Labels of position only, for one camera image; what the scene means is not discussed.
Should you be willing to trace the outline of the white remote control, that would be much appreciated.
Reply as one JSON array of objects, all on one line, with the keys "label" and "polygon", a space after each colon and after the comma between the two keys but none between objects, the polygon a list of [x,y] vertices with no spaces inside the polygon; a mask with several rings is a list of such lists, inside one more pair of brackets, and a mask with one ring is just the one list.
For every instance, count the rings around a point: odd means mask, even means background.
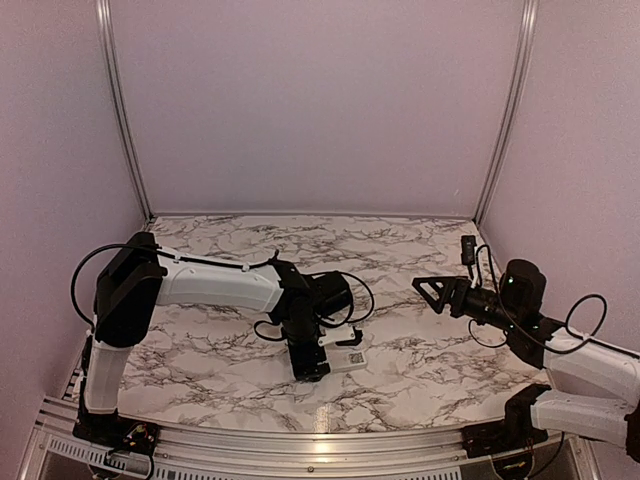
[{"label": "white remote control", "polygon": [[344,373],[365,369],[368,365],[364,353],[360,350],[327,350],[327,361],[332,373]]}]

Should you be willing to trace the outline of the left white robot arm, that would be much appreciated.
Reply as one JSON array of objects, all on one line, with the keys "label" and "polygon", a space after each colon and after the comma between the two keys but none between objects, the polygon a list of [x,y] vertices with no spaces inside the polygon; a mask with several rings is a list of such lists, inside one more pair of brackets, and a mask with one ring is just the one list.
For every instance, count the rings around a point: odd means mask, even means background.
[{"label": "left white robot arm", "polygon": [[298,381],[315,382],[331,367],[328,345],[357,345],[361,335],[348,320],[332,315],[354,309],[344,274],[303,274],[277,256],[257,264],[227,263],[189,256],[138,232],[96,281],[89,360],[81,394],[86,426],[106,445],[125,438],[126,423],[115,414],[118,389],[133,347],[147,335],[159,305],[246,308],[269,316],[281,330]]}]

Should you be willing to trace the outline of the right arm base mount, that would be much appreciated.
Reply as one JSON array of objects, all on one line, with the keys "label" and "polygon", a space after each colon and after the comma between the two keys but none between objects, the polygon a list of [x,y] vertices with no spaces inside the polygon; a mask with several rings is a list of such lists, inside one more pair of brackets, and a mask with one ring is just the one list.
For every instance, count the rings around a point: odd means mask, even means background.
[{"label": "right arm base mount", "polygon": [[529,385],[506,401],[501,420],[463,427],[462,445],[467,456],[500,454],[547,441],[548,432],[533,426],[531,407],[550,389],[545,384]]}]

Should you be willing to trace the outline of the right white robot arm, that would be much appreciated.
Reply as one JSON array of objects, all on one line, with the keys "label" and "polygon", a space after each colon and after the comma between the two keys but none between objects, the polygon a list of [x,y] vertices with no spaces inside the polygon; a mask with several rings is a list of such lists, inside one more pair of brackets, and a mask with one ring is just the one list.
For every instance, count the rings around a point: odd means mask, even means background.
[{"label": "right white robot arm", "polygon": [[595,398],[532,384],[506,401],[504,417],[463,430],[467,454],[482,456],[542,442],[551,430],[620,447],[639,457],[639,356],[569,329],[541,311],[546,278],[523,259],[507,264],[496,290],[461,276],[413,279],[432,310],[448,309],[500,329],[520,360],[538,369],[582,380],[607,392]]}]

